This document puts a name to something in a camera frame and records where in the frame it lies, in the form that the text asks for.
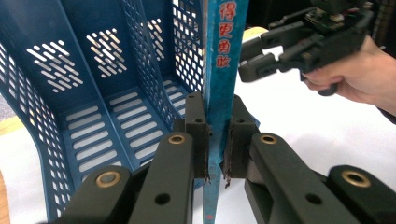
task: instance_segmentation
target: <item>white floor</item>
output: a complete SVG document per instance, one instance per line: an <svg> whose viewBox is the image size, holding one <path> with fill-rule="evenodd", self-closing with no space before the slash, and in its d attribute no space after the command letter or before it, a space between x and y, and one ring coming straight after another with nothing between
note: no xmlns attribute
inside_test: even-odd
<svg viewBox="0 0 396 224"><path fill-rule="evenodd" d="M396 126L373 106L339 96L321 97L299 81L298 72L276 74L236 91L262 132L282 136L312 169L358 166L396 190ZM11 223L46 218L38 155L24 129L0 136L0 170L7 185ZM202 223L201 190L195 192L194 224ZM217 223L254 223L243 181L221 187Z"/></svg>

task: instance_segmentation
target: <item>blue plastic basket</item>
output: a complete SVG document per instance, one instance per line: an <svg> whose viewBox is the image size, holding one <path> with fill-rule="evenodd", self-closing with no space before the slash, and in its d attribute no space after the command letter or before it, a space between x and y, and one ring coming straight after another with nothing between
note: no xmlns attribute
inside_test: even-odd
<svg viewBox="0 0 396 224"><path fill-rule="evenodd" d="M32 135L48 218L84 177L150 161L203 87L199 0L1 0L0 91Z"/></svg>

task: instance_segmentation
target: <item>human hand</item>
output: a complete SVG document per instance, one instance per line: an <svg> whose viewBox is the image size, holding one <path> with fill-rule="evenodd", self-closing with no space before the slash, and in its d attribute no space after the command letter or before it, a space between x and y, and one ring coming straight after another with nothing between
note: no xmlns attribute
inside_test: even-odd
<svg viewBox="0 0 396 224"><path fill-rule="evenodd" d="M327 90L337 83L337 94L396 116L396 60L370 36L366 36L360 51L304 76L304 83L312 91Z"/></svg>

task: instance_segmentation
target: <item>rectangular slot hole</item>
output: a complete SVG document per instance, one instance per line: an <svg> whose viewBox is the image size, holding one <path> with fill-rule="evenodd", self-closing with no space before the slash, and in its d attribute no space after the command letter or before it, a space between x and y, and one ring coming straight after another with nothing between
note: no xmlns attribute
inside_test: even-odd
<svg viewBox="0 0 396 224"><path fill-rule="evenodd" d="M140 133L144 133L144 132L146 132L146 131L148 131L148 130L150 130L152 128L155 128L155 127L157 127L157 123L152 121L152 122L150 122L148 124L145 124L145 125L140 126L138 128L132 129L131 131L129 131L129 132L127 132L125 134L125 137L131 138L131 137L137 136Z"/></svg>
<svg viewBox="0 0 396 224"><path fill-rule="evenodd" d="M170 85L170 84L172 84L172 81L171 81L171 80L165 80L165 81L163 82L163 85L164 85L164 86L167 86L167 85Z"/></svg>
<svg viewBox="0 0 396 224"><path fill-rule="evenodd" d="M122 123L121 124L121 128L122 129L127 129L127 128L132 127L132 126L134 126L134 125L136 125L136 124L138 124L140 122L143 122L143 121L145 121L147 119L151 119L151 117L152 116L150 114L145 114L143 116L138 117L137 119L131 119L129 121L126 121L126 122Z"/></svg>
<svg viewBox="0 0 396 224"><path fill-rule="evenodd" d="M105 150L106 148L109 148L111 146L113 146L113 142L111 140L107 140L107 141L100 143L98 145L95 145L93 147L84 149L76 154L76 160L80 161L84 158L87 158L87 157L97 153L97 152Z"/></svg>
<svg viewBox="0 0 396 224"><path fill-rule="evenodd" d="M81 118L81 117L83 117L85 115L91 114L92 112L95 112L97 110L98 110L98 107L97 106L93 106L93 107L90 107L88 109L81 110L81 111L79 111L79 112L77 112L75 114L71 114L71 115L67 116L66 120L70 121L70 120L73 120L73 119L78 119L78 118Z"/></svg>
<svg viewBox="0 0 396 224"><path fill-rule="evenodd" d="M93 160L90 160L90 161L82 163L78 167L78 169L79 169L80 172L85 172L85 171L87 171L87 170L89 170L89 169L91 169L91 168L93 168L95 166L98 166L98 165L102 164L105 161L109 161L109 160L115 158L116 156L117 156L116 150L108 151L107 153L105 153L105 154L103 154L103 155L101 155L99 157L96 157Z"/></svg>
<svg viewBox="0 0 396 224"><path fill-rule="evenodd" d="M85 147L90 143L94 143L102 138L105 138L108 136L108 131L104 131L101 133L97 133L92 135L91 137L85 138L83 140L77 141L76 143L73 144L73 149L79 149L81 147Z"/></svg>
<svg viewBox="0 0 396 224"><path fill-rule="evenodd" d="M147 135L145 135L143 137L140 137L140 138L132 141L130 146L132 148L140 147L143 144L145 144L145 143L147 143L149 141L152 141L153 139L161 137L161 136L163 136L163 132L162 131L156 131L154 133L149 133L149 134L147 134Z"/></svg>
<svg viewBox="0 0 396 224"><path fill-rule="evenodd" d="M170 95L170 96L169 96L169 99L170 99L170 100L174 100L174 99L176 99L176 98L178 98L178 97L180 97L180 96L183 96L183 93L181 93L181 91L178 91L178 92L176 92L175 94Z"/></svg>
<svg viewBox="0 0 396 224"><path fill-rule="evenodd" d="M93 122L93 121L95 121L97 119L100 119L101 117L102 116L100 114L94 114L94 115L92 115L90 117L87 117L85 119L81 119L81 120L78 120L76 122L73 122L73 123L69 124L69 126L68 126L69 130L73 130L73 129L76 129L76 128L82 126L82 125L91 123L91 122Z"/></svg>
<svg viewBox="0 0 396 224"><path fill-rule="evenodd" d="M131 110L131 111L128 111L128 112L125 112L125 113L123 113L123 114L118 115L118 116L117 116L117 119L118 119L118 120L126 119L126 118L129 118L129 117L133 116L133 115L136 115L136 114L138 114L138 113L141 113L141 112L143 112L143 111L146 111L147 109L148 109L148 108L145 107L145 106L140 106L140 107L138 107L137 109L134 109L134 110Z"/></svg>
<svg viewBox="0 0 396 224"><path fill-rule="evenodd" d="M177 87L172 86L172 87L167 88L166 92L171 92L171 91L175 91L175 90L177 90Z"/></svg>
<svg viewBox="0 0 396 224"><path fill-rule="evenodd" d="M184 115L186 113L186 108L179 110L178 113L180 113L180 115Z"/></svg>
<svg viewBox="0 0 396 224"><path fill-rule="evenodd" d="M152 152L155 152L157 150L157 147L159 144L160 143L156 143L149 147L145 147L142 150L139 150L138 152L136 152L134 155L140 160L140 159L146 157L147 155L151 154Z"/></svg>
<svg viewBox="0 0 396 224"><path fill-rule="evenodd" d="M121 110L124 110L126 108L129 108L129 107L132 107L132 106L135 106L135 105L140 105L140 104L142 104L142 100L140 100L140 99L133 100L133 101L131 101L129 103L114 107L113 111L117 113L117 112L120 112Z"/></svg>
<svg viewBox="0 0 396 224"><path fill-rule="evenodd" d="M110 101L110 104L111 104L111 105L116 105L116 104L118 104L118 103L121 103L121 102L124 102L124 101L126 101L126 100L132 99L132 98L134 98L134 97L136 97L136 96L137 96L137 93L136 93L136 92L132 92L132 93L126 94L126 95L124 95L124 96L121 96L121 97L119 97L119 98L116 98L116 99L114 99L114 100L111 100L111 101Z"/></svg>
<svg viewBox="0 0 396 224"><path fill-rule="evenodd" d="M175 102L174 106L175 107L179 107L179 106L184 105L184 104L186 104L186 100L185 99L181 99L181 100Z"/></svg>
<svg viewBox="0 0 396 224"><path fill-rule="evenodd" d="M98 129L101 129L103 127L105 127L105 123L104 122L100 122L100 123L94 124L94 125L92 125L92 126L90 126L88 128L85 128L85 129L82 129L80 131L77 131L77 132L74 132L74 133L70 134L70 138L71 139L76 139L78 137L81 137L82 135L94 132L94 131L96 131Z"/></svg>

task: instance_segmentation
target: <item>red chinese text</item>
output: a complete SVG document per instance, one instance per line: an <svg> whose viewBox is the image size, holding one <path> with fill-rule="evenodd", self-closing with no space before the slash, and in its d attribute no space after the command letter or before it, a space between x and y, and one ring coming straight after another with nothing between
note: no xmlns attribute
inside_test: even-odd
<svg viewBox="0 0 396 224"><path fill-rule="evenodd" d="M221 39L218 46L219 54L228 54L230 53L231 44L228 39Z"/></svg>
<svg viewBox="0 0 396 224"><path fill-rule="evenodd" d="M230 32L233 30L233 22L219 23L219 37L231 38L233 37Z"/></svg>
<svg viewBox="0 0 396 224"><path fill-rule="evenodd" d="M236 15L236 3L226 2L221 4L219 14L222 21L232 21L233 17Z"/></svg>
<svg viewBox="0 0 396 224"><path fill-rule="evenodd" d="M216 59L216 67L230 67L230 60L231 59L227 55L218 55L218 58Z"/></svg>

